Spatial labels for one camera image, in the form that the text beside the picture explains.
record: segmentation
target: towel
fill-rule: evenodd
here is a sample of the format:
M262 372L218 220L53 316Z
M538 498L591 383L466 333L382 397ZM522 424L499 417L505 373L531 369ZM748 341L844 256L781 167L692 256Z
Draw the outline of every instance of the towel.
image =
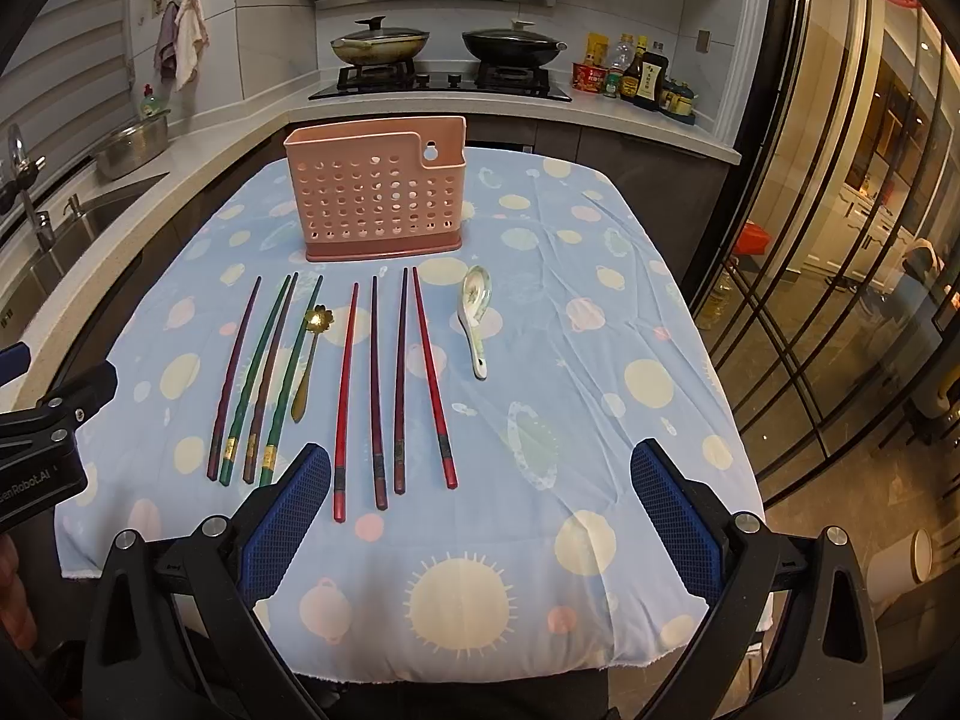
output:
M157 50L154 52L154 70L162 79L176 78L176 14L179 6L175 0L167 2L160 20L160 34L157 35Z
M176 14L176 90L194 79L200 54L210 45L200 0L184 0Z

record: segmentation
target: pink plastic basket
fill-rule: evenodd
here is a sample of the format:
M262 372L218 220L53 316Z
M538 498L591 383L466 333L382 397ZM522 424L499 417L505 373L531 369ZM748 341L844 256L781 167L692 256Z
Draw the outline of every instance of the pink plastic basket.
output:
M307 260L460 248L466 133L462 116L364 119L293 132L283 144Z

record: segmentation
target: gold spoon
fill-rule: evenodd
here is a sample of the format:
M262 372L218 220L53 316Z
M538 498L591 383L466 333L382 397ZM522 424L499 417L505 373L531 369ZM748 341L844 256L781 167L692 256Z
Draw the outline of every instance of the gold spoon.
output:
M310 356L306 360L304 378L301 379L299 386L296 388L294 405L290 409L290 415L294 418L294 422L299 422L306 413L306 391L310 385L310 370L313 367L313 353L317 351L317 338L320 338L320 333L328 331L330 325L333 324L333 312L323 305L314 306L313 311L306 314L304 322L306 323L306 329L313 333L313 341L310 341Z

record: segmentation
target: white countertop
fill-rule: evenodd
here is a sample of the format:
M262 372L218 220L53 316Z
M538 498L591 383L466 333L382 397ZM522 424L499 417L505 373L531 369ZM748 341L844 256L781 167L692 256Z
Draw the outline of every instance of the white countertop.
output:
M90 313L144 245L198 192L258 143L287 124L371 114L491 114L548 119L621 132L700 156L737 165L740 155L699 127L659 113L565 87L571 103L482 92L407 92L308 100L325 85L299 88L243 118L175 138L170 148L122 179L103 183L97 194L144 178L166 175L114 221L70 269L23 335L30 346L30 371L0 389L0 409L31 406L49 388L61 361ZM29 230L18 231L29 237Z

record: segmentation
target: polka dot tablecloth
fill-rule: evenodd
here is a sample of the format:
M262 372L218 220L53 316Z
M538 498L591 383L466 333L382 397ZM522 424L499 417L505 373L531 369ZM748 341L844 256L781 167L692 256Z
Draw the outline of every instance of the polka dot tablecloth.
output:
M489 682L648 664L687 642L707 607L686 593L632 491L632 447L655 437L731 511L759 514L760 494L680 291L606 176L469 148L463 247L363 263L307 264L292 196L286 163L264 167L181 252L112 349L117 395L78 433L89 486L56 509L64 574L96 575L123 528L147 539L182 536L208 514L232 514L250 492L239 471L228 488L206 479L205 456L253 280L263 276L230 418L278 286L296 269L291 317L302 316L323 274L319 300L335 322L318 342L306 416L283 427L277 475L304 442L333 455L355 280L361 292L347 522L333 522L328 498L277 593L254 609L291 669L363 682ZM370 281L379 274L389 446L400 279L413 265L460 486L443 483L411 294L407 493L391 493L390 508L378 512ZM493 281L480 328L486 382L472 374L456 319L458 284L471 265L486 266ZM289 319L268 421L295 333Z

